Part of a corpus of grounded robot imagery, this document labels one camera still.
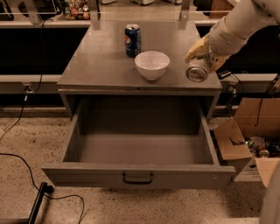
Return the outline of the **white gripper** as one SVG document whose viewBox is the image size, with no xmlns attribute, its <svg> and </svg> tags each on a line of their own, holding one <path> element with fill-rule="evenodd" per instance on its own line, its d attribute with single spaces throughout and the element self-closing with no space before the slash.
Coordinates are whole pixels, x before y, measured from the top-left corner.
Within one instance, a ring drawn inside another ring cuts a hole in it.
<svg viewBox="0 0 280 224">
<path fill-rule="evenodd" d="M 212 26 L 208 35 L 200 38 L 192 45 L 185 56 L 185 62 L 199 56 L 207 55 L 209 47 L 210 71 L 221 68 L 229 59 L 229 55 L 238 53 L 249 39 L 248 31 L 230 17 L 223 17 Z"/>
</svg>

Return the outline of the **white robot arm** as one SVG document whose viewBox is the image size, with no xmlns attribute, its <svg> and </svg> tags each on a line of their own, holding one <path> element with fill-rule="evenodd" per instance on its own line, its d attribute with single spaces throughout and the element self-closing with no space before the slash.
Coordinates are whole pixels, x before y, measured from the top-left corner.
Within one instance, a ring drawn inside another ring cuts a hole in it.
<svg viewBox="0 0 280 224">
<path fill-rule="evenodd" d="M 189 49 L 186 73 L 206 75 L 218 70 L 253 34 L 279 21 L 280 0 L 240 0 Z"/>
</svg>

